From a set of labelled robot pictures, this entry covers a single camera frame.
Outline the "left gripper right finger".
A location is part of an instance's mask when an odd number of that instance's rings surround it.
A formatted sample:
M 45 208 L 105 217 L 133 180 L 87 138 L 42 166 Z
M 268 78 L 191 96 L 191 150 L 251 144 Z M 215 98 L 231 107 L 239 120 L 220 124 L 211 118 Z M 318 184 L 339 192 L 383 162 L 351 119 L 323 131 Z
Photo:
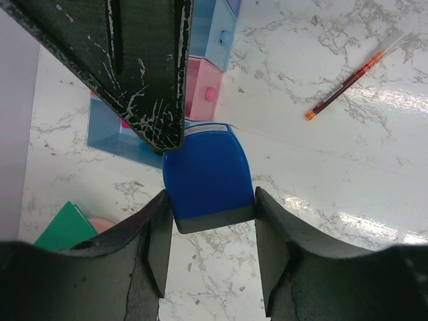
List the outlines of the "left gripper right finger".
M 266 316 L 272 320 L 426 320 L 427 247 L 370 251 L 335 239 L 255 191 Z

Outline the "pink drawer bin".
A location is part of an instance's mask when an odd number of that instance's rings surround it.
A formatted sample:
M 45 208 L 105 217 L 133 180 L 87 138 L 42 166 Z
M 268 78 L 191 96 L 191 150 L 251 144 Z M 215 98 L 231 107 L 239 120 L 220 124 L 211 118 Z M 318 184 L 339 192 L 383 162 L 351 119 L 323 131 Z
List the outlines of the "pink drawer bin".
M 205 59 L 189 58 L 185 118 L 210 121 L 214 117 L 223 72 Z

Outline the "purple drawer bin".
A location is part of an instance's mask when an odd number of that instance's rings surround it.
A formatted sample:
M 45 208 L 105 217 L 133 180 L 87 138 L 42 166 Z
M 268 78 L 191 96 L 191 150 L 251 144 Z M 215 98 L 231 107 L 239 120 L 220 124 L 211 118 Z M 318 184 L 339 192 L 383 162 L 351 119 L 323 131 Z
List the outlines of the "purple drawer bin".
M 227 0 L 232 12 L 237 17 L 241 8 L 241 0 Z

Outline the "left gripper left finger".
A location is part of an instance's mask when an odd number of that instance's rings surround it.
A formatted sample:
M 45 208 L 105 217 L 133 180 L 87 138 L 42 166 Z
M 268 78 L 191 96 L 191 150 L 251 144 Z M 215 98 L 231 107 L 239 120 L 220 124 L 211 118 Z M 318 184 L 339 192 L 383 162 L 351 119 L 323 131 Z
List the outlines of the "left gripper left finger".
M 156 320 L 173 214 L 161 191 L 139 212 L 73 246 L 1 243 L 2 320 Z

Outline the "red pen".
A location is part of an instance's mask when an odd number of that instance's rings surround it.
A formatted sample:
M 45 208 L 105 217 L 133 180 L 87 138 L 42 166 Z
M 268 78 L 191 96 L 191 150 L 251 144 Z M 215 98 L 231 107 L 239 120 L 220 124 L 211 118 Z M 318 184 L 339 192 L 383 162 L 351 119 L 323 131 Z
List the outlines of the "red pen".
M 378 64 L 383 58 L 387 57 L 392 51 L 398 47 L 404 40 L 405 34 L 398 31 L 390 34 L 390 36 L 384 40 L 374 51 L 368 61 L 362 65 L 357 71 L 351 74 L 339 87 L 332 91 L 323 101 L 317 104 L 313 109 L 305 113 L 305 119 L 308 121 L 313 120 L 321 111 L 327 108 L 333 101 L 341 96 L 347 89 L 349 89 L 354 83 L 360 80 L 369 70 L 371 70 L 376 64 Z

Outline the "blue pencil sharpener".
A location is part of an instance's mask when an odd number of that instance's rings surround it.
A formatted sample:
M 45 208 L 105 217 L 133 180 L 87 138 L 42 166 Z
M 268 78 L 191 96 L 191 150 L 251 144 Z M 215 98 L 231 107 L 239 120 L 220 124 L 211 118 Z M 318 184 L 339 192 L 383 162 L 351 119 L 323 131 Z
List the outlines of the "blue pencil sharpener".
M 249 164 L 229 124 L 199 122 L 186 127 L 183 147 L 163 154 L 163 181 L 182 234 L 255 217 Z

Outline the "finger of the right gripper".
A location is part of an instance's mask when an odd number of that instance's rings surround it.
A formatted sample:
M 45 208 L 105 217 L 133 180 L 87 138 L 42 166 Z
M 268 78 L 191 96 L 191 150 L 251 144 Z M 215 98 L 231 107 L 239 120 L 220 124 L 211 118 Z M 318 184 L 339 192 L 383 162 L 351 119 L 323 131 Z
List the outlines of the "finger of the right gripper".
M 192 1 L 14 0 L 1 8 L 152 150 L 182 147 Z

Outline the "light blue drawer bin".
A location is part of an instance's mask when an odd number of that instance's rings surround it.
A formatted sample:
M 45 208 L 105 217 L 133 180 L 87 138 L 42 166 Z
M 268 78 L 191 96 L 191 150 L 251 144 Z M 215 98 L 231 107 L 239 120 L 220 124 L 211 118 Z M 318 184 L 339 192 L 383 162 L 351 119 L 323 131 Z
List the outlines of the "light blue drawer bin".
M 87 146 L 157 169 L 162 156 L 153 152 L 131 129 L 121 127 L 121 119 L 98 97 L 90 97 Z

